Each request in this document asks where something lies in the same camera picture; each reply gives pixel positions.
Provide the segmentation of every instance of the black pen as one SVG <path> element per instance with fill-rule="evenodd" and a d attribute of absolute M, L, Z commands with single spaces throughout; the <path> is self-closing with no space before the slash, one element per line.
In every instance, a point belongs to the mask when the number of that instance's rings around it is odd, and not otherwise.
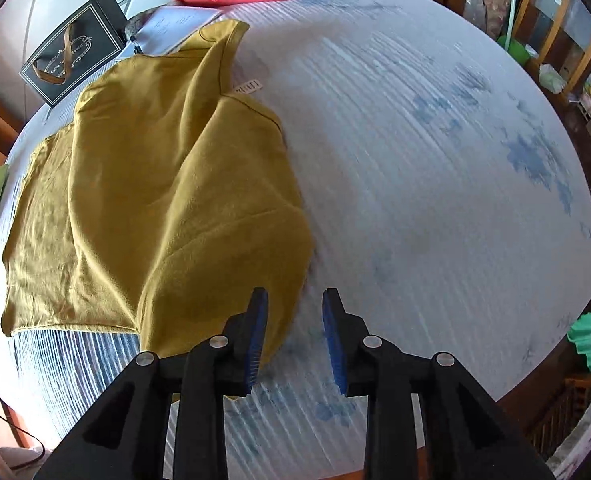
<path fill-rule="evenodd" d="M 131 36 L 131 43 L 133 43 L 133 51 L 136 54 L 143 54 L 142 49 L 140 48 L 139 43 L 135 39 L 135 36 Z"/>

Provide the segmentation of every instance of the sheet of paper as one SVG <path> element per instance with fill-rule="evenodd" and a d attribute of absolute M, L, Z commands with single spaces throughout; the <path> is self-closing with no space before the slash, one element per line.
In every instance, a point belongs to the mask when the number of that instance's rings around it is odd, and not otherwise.
<path fill-rule="evenodd" d="M 220 14 L 217 9 L 202 7 L 160 7 L 136 34 L 135 39 L 144 54 L 163 56 Z M 128 44 L 119 57 L 132 55 L 133 45 Z"/>

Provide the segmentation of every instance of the black gift box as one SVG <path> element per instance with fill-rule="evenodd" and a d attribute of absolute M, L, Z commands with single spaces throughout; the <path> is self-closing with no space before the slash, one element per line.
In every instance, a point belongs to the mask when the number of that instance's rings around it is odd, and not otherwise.
<path fill-rule="evenodd" d="M 62 84 L 41 80 L 34 70 L 64 78 L 64 35 L 69 23 L 72 69 Z M 57 27 L 22 67 L 20 75 L 52 108 L 77 85 L 105 63 L 114 59 L 126 45 L 126 17 L 115 0 L 91 0 Z"/>

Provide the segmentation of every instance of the clothing tag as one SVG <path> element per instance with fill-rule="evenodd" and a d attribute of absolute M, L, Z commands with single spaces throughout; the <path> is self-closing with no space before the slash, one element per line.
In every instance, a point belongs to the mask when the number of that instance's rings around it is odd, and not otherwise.
<path fill-rule="evenodd" d="M 253 94 L 253 92 L 257 92 L 258 90 L 261 90 L 262 88 L 264 88 L 264 86 L 262 85 L 262 83 L 260 81 L 258 81 L 257 79 L 252 79 L 251 81 L 247 81 L 246 83 L 238 86 L 234 90 L 234 92 L 236 92 L 238 94 Z"/>

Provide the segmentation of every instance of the metal screw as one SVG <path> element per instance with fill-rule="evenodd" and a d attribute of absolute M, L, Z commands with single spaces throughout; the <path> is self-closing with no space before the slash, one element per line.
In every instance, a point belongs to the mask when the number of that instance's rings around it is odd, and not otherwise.
<path fill-rule="evenodd" d="M 229 344 L 229 338 L 226 335 L 214 335 L 209 341 L 213 348 L 224 348 Z"/>
<path fill-rule="evenodd" d="M 455 357 L 447 352 L 440 352 L 435 360 L 440 366 L 453 366 L 455 364 Z"/>
<path fill-rule="evenodd" d="M 135 362 L 140 366 L 148 366 L 155 361 L 155 354 L 152 352 L 142 352 L 135 358 Z"/>
<path fill-rule="evenodd" d="M 380 348 L 380 346 L 382 346 L 382 340 L 376 335 L 368 335 L 362 339 L 362 343 L 364 343 L 367 348 Z"/>

